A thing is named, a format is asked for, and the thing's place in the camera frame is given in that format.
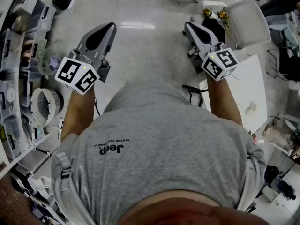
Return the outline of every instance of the gray floor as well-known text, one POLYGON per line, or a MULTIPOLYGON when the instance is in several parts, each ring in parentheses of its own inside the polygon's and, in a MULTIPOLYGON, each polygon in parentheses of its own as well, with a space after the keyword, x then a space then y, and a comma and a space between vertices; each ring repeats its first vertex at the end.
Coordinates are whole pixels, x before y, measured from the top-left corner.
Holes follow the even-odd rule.
MULTIPOLYGON (((216 1, 232 4, 239 0, 216 1)), ((98 107, 102 112, 114 94, 128 82, 157 78, 179 90, 183 83, 197 87, 201 76, 196 75, 187 58, 190 46, 181 31, 190 16, 201 11, 200 3, 194 3, 194 0, 77 0, 74 13, 64 11, 56 16, 51 39, 56 48, 68 55, 87 31, 102 23, 116 23, 117 35, 107 56, 111 70, 106 82, 98 81, 95 86, 98 107)), ((266 53, 270 47, 274 45, 250 47, 247 54, 259 57, 268 115, 276 115, 285 111, 288 84, 266 74, 270 66, 274 67, 274 59, 266 53)), ((49 83, 64 96, 66 105, 59 115, 64 117, 71 92, 53 82, 53 78, 49 83)), ((257 139, 269 161, 274 148, 267 139, 261 138, 262 130, 256 132, 257 139)))

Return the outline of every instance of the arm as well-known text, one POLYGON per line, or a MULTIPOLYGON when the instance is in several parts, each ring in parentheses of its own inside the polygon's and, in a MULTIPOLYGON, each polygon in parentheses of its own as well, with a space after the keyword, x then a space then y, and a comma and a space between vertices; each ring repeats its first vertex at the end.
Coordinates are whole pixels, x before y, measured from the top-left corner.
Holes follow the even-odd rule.
POLYGON ((219 118, 234 121, 243 125, 239 109, 230 92, 226 79, 215 81, 206 75, 211 112, 219 118))
POLYGON ((296 8, 297 8, 298 14, 300 14, 300 2, 296 2, 296 8))
POLYGON ((72 92, 61 132, 61 140, 71 133, 79 136, 92 123, 94 103, 94 86, 84 95, 72 92))

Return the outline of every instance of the black object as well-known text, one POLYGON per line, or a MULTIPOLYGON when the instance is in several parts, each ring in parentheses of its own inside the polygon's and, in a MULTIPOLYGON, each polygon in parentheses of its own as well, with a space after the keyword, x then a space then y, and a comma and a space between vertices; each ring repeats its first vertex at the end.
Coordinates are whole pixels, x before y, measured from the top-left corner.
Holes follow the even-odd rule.
POLYGON ((271 183, 278 174, 279 174, 278 167, 267 166, 266 171, 264 172, 264 180, 267 183, 271 183))
POLYGON ((291 198, 292 200, 296 199, 295 189, 285 181, 278 183, 278 189, 283 193, 285 197, 291 198))
POLYGON ((53 0, 53 4, 55 4, 60 10, 66 10, 72 0, 53 0))
POLYGON ((207 92, 208 89, 205 89, 205 90, 200 90, 198 88, 194 88, 194 87, 190 87, 190 86, 187 86, 187 85, 182 85, 183 88, 187 89, 188 93, 189 93, 189 102, 192 103, 192 93, 197 93, 200 95, 200 101, 199 101, 199 107, 202 106, 203 104, 203 97, 201 95, 202 92, 207 92))
POLYGON ((289 13, 296 8, 294 0, 273 0, 260 6, 265 17, 289 13))
POLYGON ((216 19, 206 17, 202 25, 211 30, 215 34, 219 42, 225 43, 226 31, 222 27, 222 25, 217 22, 216 19))
POLYGON ((279 72, 287 79, 300 81, 300 58, 296 55, 289 57, 287 54, 286 42, 279 47, 279 72))

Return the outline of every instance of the skin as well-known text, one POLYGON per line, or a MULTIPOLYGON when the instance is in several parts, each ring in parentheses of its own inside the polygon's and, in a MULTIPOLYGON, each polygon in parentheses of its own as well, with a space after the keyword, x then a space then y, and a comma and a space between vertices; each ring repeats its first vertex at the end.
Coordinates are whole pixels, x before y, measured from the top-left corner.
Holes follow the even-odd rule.
MULTIPOLYGON (((226 79, 214 81, 207 75, 211 112, 242 125, 242 119, 226 79)), ((93 121, 94 88, 84 96, 72 92, 61 140, 68 134, 80 135, 93 121)), ((203 203, 200 194, 166 191, 140 201, 118 221, 118 225, 267 225, 261 218, 231 208, 203 203)))
POLYGON ((298 13, 300 14, 300 2, 296 2, 296 8, 298 13))

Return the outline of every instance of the person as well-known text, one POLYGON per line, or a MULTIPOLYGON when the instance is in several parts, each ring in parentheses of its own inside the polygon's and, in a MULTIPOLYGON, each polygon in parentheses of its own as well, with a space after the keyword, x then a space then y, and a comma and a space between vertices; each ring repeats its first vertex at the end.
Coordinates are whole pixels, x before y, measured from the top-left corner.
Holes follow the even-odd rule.
POLYGON ((297 10, 300 14, 300 0, 271 0, 260 6, 265 17, 283 15, 297 10))
MULTIPOLYGON (((167 83, 143 81, 125 85, 93 121, 94 88, 72 92, 52 187, 71 171, 95 224, 268 224, 244 212, 263 184, 264 153, 226 79, 207 81, 212 113, 167 83)), ((68 188, 56 186, 54 197, 68 188)))

